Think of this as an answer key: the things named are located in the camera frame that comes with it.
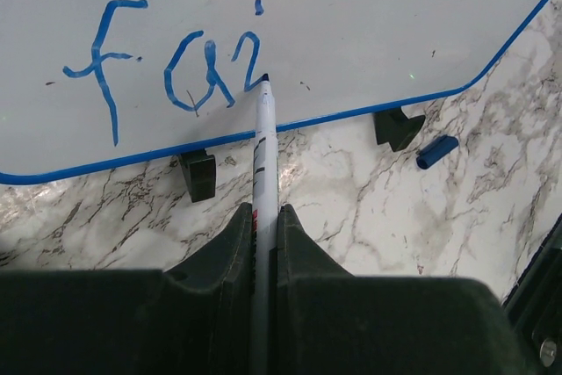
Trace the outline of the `blue framed whiteboard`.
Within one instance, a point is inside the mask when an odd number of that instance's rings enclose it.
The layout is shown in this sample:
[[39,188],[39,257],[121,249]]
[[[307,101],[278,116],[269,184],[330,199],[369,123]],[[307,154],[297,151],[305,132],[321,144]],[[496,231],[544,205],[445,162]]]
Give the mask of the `blue framed whiteboard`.
[[549,0],[1,0],[1,181],[42,184],[458,94]]

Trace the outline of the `white blue whiteboard marker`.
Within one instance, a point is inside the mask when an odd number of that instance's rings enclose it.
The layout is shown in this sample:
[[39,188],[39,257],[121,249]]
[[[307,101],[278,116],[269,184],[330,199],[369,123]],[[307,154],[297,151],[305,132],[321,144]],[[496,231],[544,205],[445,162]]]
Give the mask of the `white blue whiteboard marker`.
[[266,374],[270,356],[270,291],[278,216],[277,128],[270,78],[263,75],[256,103],[252,223],[254,293],[251,307],[249,363],[251,374]]

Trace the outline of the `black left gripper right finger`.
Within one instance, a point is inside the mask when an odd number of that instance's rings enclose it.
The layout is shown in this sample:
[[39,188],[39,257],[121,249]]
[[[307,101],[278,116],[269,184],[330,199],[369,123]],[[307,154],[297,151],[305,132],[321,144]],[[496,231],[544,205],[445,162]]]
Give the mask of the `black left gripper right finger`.
[[467,278],[354,276],[277,224],[277,374],[532,374],[500,302]]

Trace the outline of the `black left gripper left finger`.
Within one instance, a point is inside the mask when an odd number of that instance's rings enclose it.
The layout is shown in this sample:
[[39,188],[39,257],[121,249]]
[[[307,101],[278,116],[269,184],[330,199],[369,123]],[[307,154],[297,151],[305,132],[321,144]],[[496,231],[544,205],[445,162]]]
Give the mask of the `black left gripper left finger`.
[[245,374],[251,207],[170,270],[5,270],[4,374]]

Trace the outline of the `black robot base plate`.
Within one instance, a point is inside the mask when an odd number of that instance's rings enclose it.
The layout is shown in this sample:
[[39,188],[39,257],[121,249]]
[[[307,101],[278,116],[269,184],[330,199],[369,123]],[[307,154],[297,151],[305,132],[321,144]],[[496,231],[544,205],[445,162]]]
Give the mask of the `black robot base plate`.
[[529,374],[561,373],[561,220],[542,240],[503,308]]

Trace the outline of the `blue marker cap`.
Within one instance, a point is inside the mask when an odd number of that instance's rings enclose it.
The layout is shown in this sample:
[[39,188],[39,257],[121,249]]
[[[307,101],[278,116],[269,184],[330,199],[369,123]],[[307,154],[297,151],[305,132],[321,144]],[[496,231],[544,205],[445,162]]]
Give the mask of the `blue marker cap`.
[[458,146],[456,137],[441,135],[419,151],[416,164],[420,169],[429,169]]

